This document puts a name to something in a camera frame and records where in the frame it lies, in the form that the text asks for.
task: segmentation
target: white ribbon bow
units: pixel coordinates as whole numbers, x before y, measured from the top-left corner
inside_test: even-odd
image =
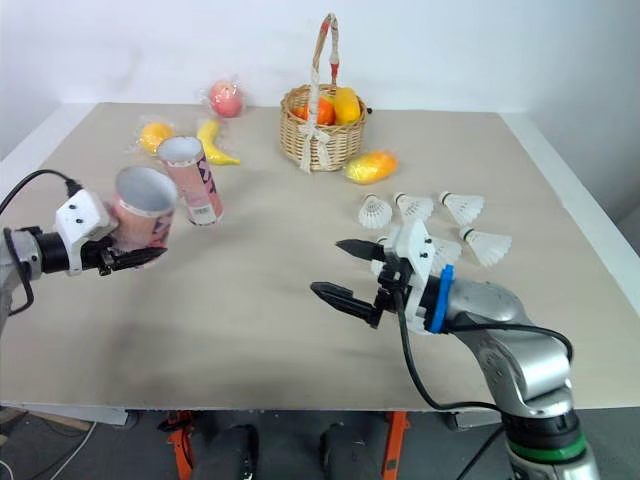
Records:
[[[311,88],[309,98],[309,116],[307,123],[298,126],[298,131],[305,134],[304,146],[302,149],[302,160],[300,161],[300,169],[307,173],[311,173],[311,139],[318,141],[318,162],[323,168],[329,168],[329,151],[327,143],[331,140],[328,133],[318,130],[316,120],[318,118],[318,97],[319,95],[319,75],[318,71],[311,68]]]

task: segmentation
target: white shuttlecock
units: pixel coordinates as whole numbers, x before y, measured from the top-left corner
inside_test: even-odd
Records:
[[[412,197],[406,193],[396,193],[393,197],[404,220],[426,222],[433,212],[433,200],[429,197]]]
[[[365,228],[382,228],[391,221],[393,210],[373,193],[367,195],[358,214],[358,221]]]
[[[479,195],[458,195],[457,193],[442,192],[442,203],[458,225],[469,225],[482,211],[484,198]]]
[[[436,254],[431,264],[432,273],[440,273],[447,265],[453,265],[462,255],[462,246],[458,242],[443,240],[442,238],[431,237]]]
[[[469,244],[483,267],[490,267],[502,260],[512,242],[509,235],[478,232],[470,227],[460,229],[460,238]]]

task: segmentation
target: pink cup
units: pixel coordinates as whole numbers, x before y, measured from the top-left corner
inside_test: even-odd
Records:
[[[113,213],[120,225],[115,247],[137,250],[166,247],[178,189],[169,177],[149,167],[127,167],[116,176]]]
[[[222,203],[200,140],[171,137],[160,144],[157,154],[184,195],[189,220],[196,225],[220,220]]]

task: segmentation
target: apple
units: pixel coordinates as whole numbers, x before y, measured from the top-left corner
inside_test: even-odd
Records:
[[[211,87],[209,102],[211,108],[223,117],[235,117],[242,111],[242,93],[228,80],[220,80]]]

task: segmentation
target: wicker basket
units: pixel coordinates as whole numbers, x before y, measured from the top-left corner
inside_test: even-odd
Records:
[[[331,26],[332,50],[331,85],[319,84],[318,66],[320,53]],[[322,22],[316,50],[313,55],[311,85],[294,88],[282,99],[280,112],[280,146],[287,157],[305,171],[339,170],[345,162],[356,155],[362,147],[362,134],[367,121],[367,106],[360,102],[360,118],[345,125],[317,125],[318,98],[320,95],[334,96],[338,76],[338,21],[330,13]],[[309,103],[309,118],[296,117],[292,110]]]

